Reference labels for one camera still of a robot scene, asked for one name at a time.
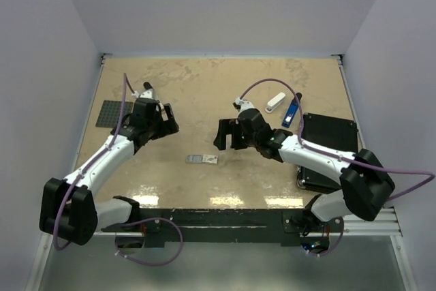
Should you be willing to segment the silver black stapler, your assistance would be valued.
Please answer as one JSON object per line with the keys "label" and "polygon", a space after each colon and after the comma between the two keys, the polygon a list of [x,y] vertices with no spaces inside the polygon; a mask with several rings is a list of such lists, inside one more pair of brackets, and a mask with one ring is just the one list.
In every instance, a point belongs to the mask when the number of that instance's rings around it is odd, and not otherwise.
{"label": "silver black stapler", "polygon": [[164,120],[168,119],[168,114],[166,112],[165,106],[164,104],[159,100],[155,89],[153,88],[153,86],[151,85],[151,83],[149,82],[145,82],[143,84],[144,90],[143,92],[141,92],[140,94],[140,98],[144,98],[144,99],[151,99],[157,102],[157,104],[160,107],[160,111],[161,111],[161,115],[164,118]]}

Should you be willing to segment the white staple box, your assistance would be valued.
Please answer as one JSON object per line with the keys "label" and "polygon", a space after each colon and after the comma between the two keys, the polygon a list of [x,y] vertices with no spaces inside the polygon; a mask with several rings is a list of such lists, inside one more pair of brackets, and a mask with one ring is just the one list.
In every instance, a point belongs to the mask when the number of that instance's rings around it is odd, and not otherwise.
{"label": "white staple box", "polygon": [[218,156],[217,155],[203,155],[202,156],[202,163],[203,164],[218,164]]}

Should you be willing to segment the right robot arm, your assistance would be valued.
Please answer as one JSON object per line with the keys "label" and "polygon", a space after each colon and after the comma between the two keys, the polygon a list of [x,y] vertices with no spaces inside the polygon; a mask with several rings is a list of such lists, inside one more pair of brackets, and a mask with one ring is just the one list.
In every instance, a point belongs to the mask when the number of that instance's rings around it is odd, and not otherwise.
{"label": "right robot arm", "polygon": [[292,219],[293,224],[313,232],[331,219],[351,214],[373,221],[395,188],[372,152],[336,151],[300,140],[290,131],[271,128],[255,108],[240,112],[235,119],[219,120],[213,144],[224,150],[227,137],[234,150],[252,147],[266,159],[308,168],[339,184],[338,191],[315,196]]}

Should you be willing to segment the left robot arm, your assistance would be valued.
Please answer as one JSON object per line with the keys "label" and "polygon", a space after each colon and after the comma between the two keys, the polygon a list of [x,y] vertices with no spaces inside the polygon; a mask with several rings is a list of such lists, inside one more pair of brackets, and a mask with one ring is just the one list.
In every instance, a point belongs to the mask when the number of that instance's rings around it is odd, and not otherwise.
{"label": "left robot arm", "polygon": [[116,170],[146,143],[175,134],[179,126],[170,104],[139,98],[99,150],[62,179],[51,178],[43,188],[39,228],[54,240],[86,244],[95,232],[120,225],[126,231],[141,223],[140,205],[124,196],[103,203],[95,197]]}

